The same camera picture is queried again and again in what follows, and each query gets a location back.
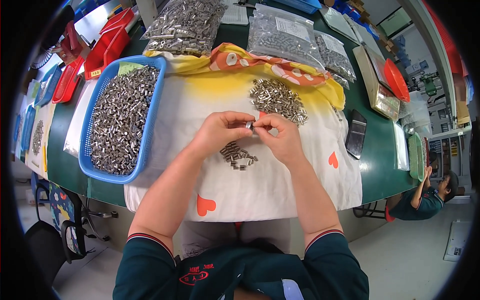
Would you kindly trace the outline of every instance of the white cloth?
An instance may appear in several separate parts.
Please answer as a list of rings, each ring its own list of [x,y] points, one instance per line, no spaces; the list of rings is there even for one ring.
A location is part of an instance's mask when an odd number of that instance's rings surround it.
[[[231,93],[228,99],[212,93],[208,101],[189,91],[183,76],[165,77],[154,136],[145,170],[124,185],[125,202],[135,212],[148,188],[175,156],[192,140],[204,119],[214,111],[234,110],[256,118],[246,92]],[[305,104],[309,120],[300,126],[303,151],[330,195],[337,210],[361,205],[362,187],[359,162],[347,154],[348,123],[340,112],[339,121],[329,103]],[[293,187],[287,168],[280,163],[257,135],[237,141],[259,161],[246,171],[233,170],[216,153],[202,165],[190,198],[185,220],[207,222],[259,221],[297,216]],[[337,162],[329,164],[329,158]],[[197,210],[197,196],[215,202],[205,216]]]

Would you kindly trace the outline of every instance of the green tray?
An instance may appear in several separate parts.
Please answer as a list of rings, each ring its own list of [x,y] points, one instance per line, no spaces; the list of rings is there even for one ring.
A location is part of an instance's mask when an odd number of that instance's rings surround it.
[[[423,180],[423,147],[418,133],[408,138],[408,157],[410,160],[410,176]]]

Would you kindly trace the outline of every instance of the label on bag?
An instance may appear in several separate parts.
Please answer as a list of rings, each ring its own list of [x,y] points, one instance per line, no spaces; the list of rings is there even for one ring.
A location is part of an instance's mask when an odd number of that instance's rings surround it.
[[[348,58],[347,53],[345,52],[345,48],[343,48],[343,45],[337,39],[325,35],[322,35],[322,38],[324,39],[325,46],[328,50],[335,51],[336,53],[340,53],[341,55]]]
[[[289,35],[293,35],[303,40],[306,40],[307,42],[310,42],[310,37],[308,36],[308,29],[302,24],[279,17],[275,17],[275,20],[276,29],[278,31],[288,33]]]

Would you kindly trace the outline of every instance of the embroidered logo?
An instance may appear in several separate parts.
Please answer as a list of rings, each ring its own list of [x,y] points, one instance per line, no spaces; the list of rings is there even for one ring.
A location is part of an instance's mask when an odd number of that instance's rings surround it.
[[[198,280],[203,280],[207,277],[208,272],[200,272],[200,267],[190,267],[190,271],[184,276],[180,277],[179,280],[181,283],[187,284],[189,286],[194,286],[195,282],[197,282]]]

